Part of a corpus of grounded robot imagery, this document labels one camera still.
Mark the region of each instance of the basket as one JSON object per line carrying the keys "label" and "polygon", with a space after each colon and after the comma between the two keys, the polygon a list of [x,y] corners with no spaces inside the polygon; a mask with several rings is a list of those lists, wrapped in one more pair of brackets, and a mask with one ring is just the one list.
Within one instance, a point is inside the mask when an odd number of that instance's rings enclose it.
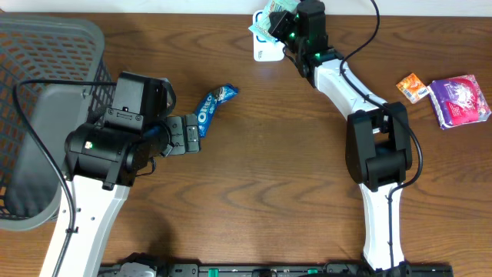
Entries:
{"label": "basket", "polygon": [[[41,157],[41,153],[26,145],[31,138],[28,135],[26,138],[14,110],[12,86],[34,78],[110,82],[111,76],[102,60],[104,47],[101,30],[91,22],[45,16],[0,15],[0,229],[21,231],[41,225],[53,218],[62,195],[56,175],[46,161],[33,169],[49,172],[49,182],[44,185],[40,184],[47,180],[28,182],[25,180],[29,176],[17,176],[15,173],[22,156],[30,158],[33,155],[35,158],[36,155]],[[36,113],[39,99],[46,93],[52,93],[53,89],[60,90],[56,87],[33,84],[20,89],[21,106],[31,120],[34,120],[32,115]],[[97,108],[110,105],[115,93],[114,87],[71,86],[71,90],[74,89],[80,91],[80,111],[76,116],[77,122],[73,122],[76,123],[73,130]],[[56,151],[63,151],[62,148],[63,145],[57,145]],[[63,159],[56,162],[62,166]]]}

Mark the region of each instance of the pink and purple package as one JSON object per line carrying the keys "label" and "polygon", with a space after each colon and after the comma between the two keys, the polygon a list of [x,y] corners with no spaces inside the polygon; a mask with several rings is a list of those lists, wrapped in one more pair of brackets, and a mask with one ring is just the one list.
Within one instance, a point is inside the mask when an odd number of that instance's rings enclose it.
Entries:
{"label": "pink and purple package", "polygon": [[474,75],[433,81],[430,100],[443,130],[486,121],[491,112]]}

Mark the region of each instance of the white backdrop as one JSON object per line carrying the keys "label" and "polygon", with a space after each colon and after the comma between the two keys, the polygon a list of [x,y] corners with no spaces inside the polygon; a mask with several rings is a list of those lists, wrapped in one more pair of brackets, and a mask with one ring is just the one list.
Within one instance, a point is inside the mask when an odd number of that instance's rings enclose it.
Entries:
{"label": "white backdrop", "polygon": [[[369,0],[323,0],[332,15],[373,15]],[[5,12],[252,14],[267,0],[0,0]],[[382,15],[492,16],[492,0],[377,0]]]}

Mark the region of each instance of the orange candy wrapper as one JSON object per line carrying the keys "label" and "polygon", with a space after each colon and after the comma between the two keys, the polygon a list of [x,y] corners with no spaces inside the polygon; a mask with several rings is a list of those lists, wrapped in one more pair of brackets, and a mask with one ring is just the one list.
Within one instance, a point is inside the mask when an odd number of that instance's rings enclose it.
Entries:
{"label": "orange candy wrapper", "polygon": [[414,73],[401,80],[401,82],[397,84],[397,87],[405,96],[407,96],[412,104],[417,103],[429,94],[429,89]]}

